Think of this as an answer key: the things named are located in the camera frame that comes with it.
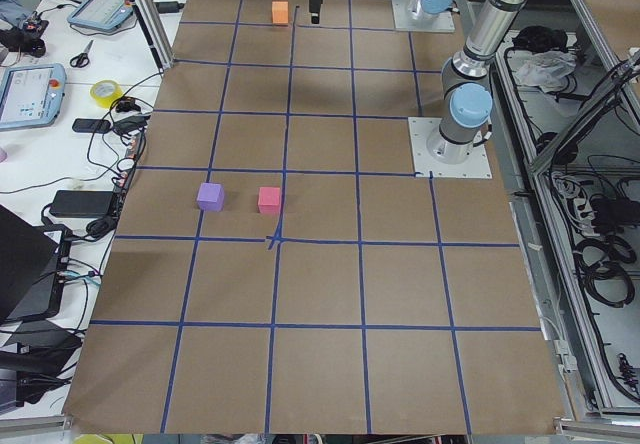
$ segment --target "device screen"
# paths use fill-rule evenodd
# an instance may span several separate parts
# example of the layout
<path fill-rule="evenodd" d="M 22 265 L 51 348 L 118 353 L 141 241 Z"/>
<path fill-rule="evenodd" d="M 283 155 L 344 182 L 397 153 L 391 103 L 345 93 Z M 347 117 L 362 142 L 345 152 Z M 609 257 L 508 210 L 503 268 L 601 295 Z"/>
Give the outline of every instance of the device screen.
<path fill-rule="evenodd" d="M 125 0 L 91 0 L 75 15 L 76 19 L 107 24 Z"/>
<path fill-rule="evenodd" d="M 53 68 L 11 71 L 0 107 L 0 124 L 41 119 Z"/>

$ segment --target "purple cube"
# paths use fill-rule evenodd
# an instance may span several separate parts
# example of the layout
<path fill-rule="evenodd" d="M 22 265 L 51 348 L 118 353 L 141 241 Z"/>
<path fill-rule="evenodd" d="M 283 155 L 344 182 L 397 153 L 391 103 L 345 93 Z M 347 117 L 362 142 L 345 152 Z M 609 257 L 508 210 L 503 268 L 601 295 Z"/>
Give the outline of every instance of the purple cube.
<path fill-rule="evenodd" d="M 222 184 L 203 182 L 198 191 L 198 207 L 203 211 L 220 212 L 224 205 L 224 189 Z"/>

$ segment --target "white desk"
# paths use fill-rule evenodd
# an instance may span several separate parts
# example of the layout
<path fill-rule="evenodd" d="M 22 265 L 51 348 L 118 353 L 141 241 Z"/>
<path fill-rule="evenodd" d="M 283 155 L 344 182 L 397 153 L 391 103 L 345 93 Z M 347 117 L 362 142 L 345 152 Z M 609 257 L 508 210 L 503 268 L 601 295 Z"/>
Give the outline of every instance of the white desk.
<path fill-rule="evenodd" d="M 43 0 L 38 10 L 48 9 L 63 0 Z M 27 222 L 40 224 L 41 209 L 51 202 L 59 189 L 71 189 L 78 186 L 77 179 L 92 179 L 99 176 L 103 169 L 91 165 L 86 160 L 89 144 L 89 134 L 77 134 L 71 125 L 77 117 L 99 118 L 105 113 L 89 95 L 92 84 L 103 79 L 113 79 L 120 83 L 123 89 L 145 77 L 157 72 L 147 43 L 140 26 L 114 36 L 85 37 L 72 30 L 67 21 L 71 7 L 56 9 L 46 13 L 44 18 L 50 21 L 43 39 L 47 46 L 47 53 L 40 59 L 24 56 L 19 65 L 40 63 L 61 63 L 67 72 L 68 83 L 62 102 L 60 115 L 53 125 L 39 129 L 23 129 L 0 133 L 0 147 L 8 153 L 6 161 L 0 163 L 0 192 L 12 191 L 34 184 L 46 183 L 60 177 L 70 176 L 76 180 L 64 180 L 57 184 L 40 187 L 17 194 L 0 194 L 0 204 L 16 213 Z M 169 40 L 173 42 L 180 14 L 165 14 L 161 16 L 162 23 Z M 73 69 L 69 66 L 69 59 L 81 52 L 90 39 L 94 39 L 89 57 L 91 63 L 84 69 Z M 10 55 L 6 62 L 12 62 L 15 54 Z M 153 104 L 155 102 L 161 79 L 156 77 L 137 88 L 132 94 Z M 114 135 L 108 135 L 107 141 L 119 152 L 124 153 L 124 147 Z M 116 156 L 103 143 L 100 136 L 94 138 L 91 157 L 94 161 L 112 164 Z M 111 175 L 106 174 L 99 180 L 83 182 L 82 189 L 110 190 L 113 188 Z M 61 222 L 73 231 L 84 234 L 84 227 L 88 219 L 62 219 Z M 76 243 L 71 247 L 71 256 L 99 265 L 102 256 L 107 251 L 110 236 L 97 243 Z M 70 269 L 83 271 L 81 267 L 70 266 Z M 79 322 L 85 303 L 85 286 L 82 282 L 69 284 L 65 287 L 60 313 L 51 319 L 60 327 L 86 328 L 98 289 L 89 285 L 89 299 L 87 312 L 82 323 Z M 13 330 L 17 326 L 5 327 L 3 330 Z M 0 336 L 0 342 L 6 337 Z M 76 351 L 69 362 L 75 362 L 79 352 Z M 62 377 L 72 375 L 73 371 Z M 22 419 L 35 417 L 59 416 L 68 392 L 68 386 L 48 392 L 35 405 L 25 404 L 21 409 L 0 416 L 1 420 Z"/>

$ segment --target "scissors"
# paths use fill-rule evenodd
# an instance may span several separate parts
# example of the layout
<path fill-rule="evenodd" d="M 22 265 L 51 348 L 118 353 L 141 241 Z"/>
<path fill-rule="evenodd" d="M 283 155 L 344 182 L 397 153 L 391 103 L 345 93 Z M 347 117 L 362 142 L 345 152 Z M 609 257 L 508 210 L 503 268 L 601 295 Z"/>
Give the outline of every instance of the scissors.
<path fill-rule="evenodd" d="M 93 39 L 89 41 L 89 44 L 87 44 L 87 47 L 84 48 L 84 51 L 82 51 L 77 56 L 71 58 L 71 60 L 69 61 L 69 65 L 71 67 L 77 67 L 77 68 L 87 67 L 91 62 L 89 60 L 89 50 L 91 49 L 92 45 L 93 45 Z"/>

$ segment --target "yellow object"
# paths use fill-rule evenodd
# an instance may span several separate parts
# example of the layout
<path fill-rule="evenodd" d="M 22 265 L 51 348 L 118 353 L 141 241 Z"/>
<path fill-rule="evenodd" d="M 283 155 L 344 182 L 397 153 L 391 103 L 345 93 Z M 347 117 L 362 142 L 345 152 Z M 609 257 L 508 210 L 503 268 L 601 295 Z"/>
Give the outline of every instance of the yellow object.
<path fill-rule="evenodd" d="M 271 18 L 274 24 L 289 24 L 289 3 L 287 1 L 273 1 L 271 3 Z"/>
<path fill-rule="evenodd" d="M 143 434 L 82 434 L 73 444 L 140 444 Z"/>
<path fill-rule="evenodd" d="M 93 97 L 100 107 L 109 109 L 113 101 L 120 99 L 124 93 L 116 81 L 105 80 L 96 82 L 91 86 L 91 97 Z"/>

